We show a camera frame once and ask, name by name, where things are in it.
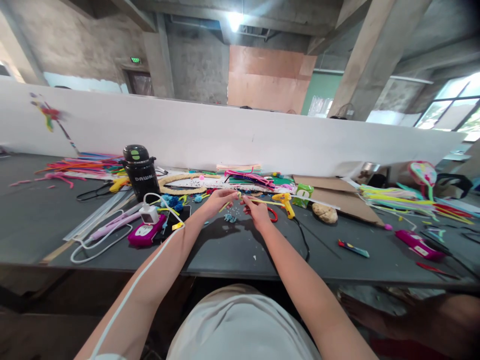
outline green box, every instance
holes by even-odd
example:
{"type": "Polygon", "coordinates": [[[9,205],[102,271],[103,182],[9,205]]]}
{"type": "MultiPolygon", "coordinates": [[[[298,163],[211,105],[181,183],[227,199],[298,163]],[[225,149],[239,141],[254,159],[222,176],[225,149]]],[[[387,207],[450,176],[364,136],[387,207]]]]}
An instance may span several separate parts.
{"type": "MultiPolygon", "coordinates": [[[[310,185],[305,185],[305,184],[298,184],[296,188],[296,193],[295,195],[304,197],[304,198],[311,198],[312,194],[314,193],[314,187],[310,185]]],[[[301,208],[306,209],[309,201],[304,200],[304,199],[299,199],[298,197],[295,197],[293,201],[291,202],[293,205],[297,205],[301,208]]]]}

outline black water bottle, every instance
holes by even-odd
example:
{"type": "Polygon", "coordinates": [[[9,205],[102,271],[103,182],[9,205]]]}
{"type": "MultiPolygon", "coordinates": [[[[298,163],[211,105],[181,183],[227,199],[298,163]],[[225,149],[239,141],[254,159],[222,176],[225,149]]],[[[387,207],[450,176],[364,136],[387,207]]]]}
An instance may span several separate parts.
{"type": "MultiPolygon", "coordinates": [[[[155,173],[155,157],[149,157],[149,152],[142,145],[127,145],[123,149],[122,162],[123,168],[130,179],[130,184],[135,192],[136,199],[139,202],[144,200],[147,193],[160,194],[157,173],[155,173]]],[[[147,203],[153,203],[159,198],[149,195],[146,197],[147,203]]]]}

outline rock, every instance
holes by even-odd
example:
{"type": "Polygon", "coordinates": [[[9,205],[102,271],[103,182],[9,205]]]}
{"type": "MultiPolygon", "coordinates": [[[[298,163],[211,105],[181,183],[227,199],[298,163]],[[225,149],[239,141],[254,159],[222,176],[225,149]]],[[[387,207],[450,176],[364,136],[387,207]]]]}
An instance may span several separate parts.
{"type": "Polygon", "coordinates": [[[339,219],[337,211],[330,206],[325,206],[314,202],[311,208],[313,213],[317,215],[324,223],[335,224],[339,219]]]}

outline foot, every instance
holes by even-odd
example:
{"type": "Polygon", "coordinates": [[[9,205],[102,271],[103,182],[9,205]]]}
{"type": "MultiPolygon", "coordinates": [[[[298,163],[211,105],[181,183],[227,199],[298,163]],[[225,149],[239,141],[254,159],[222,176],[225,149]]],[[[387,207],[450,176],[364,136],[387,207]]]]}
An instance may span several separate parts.
{"type": "Polygon", "coordinates": [[[371,329],[389,339],[402,340],[397,331],[392,329],[392,320],[396,316],[371,307],[357,299],[342,293],[340,303],[348,314],[364,327],[371,329]]]}

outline craft table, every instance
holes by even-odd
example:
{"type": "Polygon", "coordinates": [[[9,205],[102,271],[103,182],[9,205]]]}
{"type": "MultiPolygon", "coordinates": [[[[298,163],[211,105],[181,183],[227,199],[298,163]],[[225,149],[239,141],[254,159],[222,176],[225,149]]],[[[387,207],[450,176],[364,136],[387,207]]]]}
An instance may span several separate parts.
{"type": "MultiPolygon", "coordinates": [[[[37,265],[64,243],[62,238],[66,234],[107,200],[104,197],[87,202],[76,201],[76,195],[100,187],[102,183],[97,180],[74,180],[74,189],[69,189],[68,184],[60,180],[8,187],[18,180],[33,179],[34,171],[43,169],[46,163],[55,160],[57,158],[50,156],[26,154],[0,159],[0,263],[37,265]]],[[[200,206],[193,203],[192,199],[190,204],[192,211],[200,206]]],[[[287,218],[284,210],[276,208],[275,211],[278,214],[275,226],[305,257],[306,248],[297,224],[287,218]]],[[[327,225],[316,219],[310,209],[294,206],[294,211],[310,247],[309,264],[327,283],[480,291],[480,281],[453,259],[448,257],[442,263],[423,260],[396,238],[392,231],[343,214],[339,215],[336,224],[327,225]],[[338,239],[367,250],[370,258],[340,248],[337,245],[338,239]],[[462,280],[436,275],[418,267],[416,262],[457,274],[462,280]]],[[[223,219],[226,210],[210,220],[200,232],[181,273],[201,277],[278,280],[263,239],[255,230],[251,218],[243,214],[238,203],[229,212],[238,220],[235,223],[226,222],[223,219]]],[[[410,227],[408,222],[398,221],[393,215],[381,211],[378,214],[396,230],[410,227]]],[[[409,219],[418,224],[418,232],[424,228],[422,220],[426,219],[413,216],[409,216],[409,219]]],[[[444,224],[463,225],[449,219],[442,218],[441,221],[444,224]]],[[[135,227],[139,224],[140,220],[132,225],[135,227]]],[[[478,224],[470,227],[480,230],[478,224]]],[[[480,274],[480,244],[461,236],[460,233],[466,232],[465,229],[445,229],[446,245],[452,252],[460,254],[480,274]]],[[[114,241],[116,235],[121,235],[124,231],[126,230],[120,229],[110,240],[114,241]]],[[[110,244],[110,240],[90,250],[88,256],[110,244]]],[[[92,261],[73,265],[70,256],[77,247],[74,244],[52,260],[49,266],[134,272],[157,246],[136,249],[125,239],[92,261]]],[[[83,258],[85,253],[80,252],[78,259],[83,258]]]]}

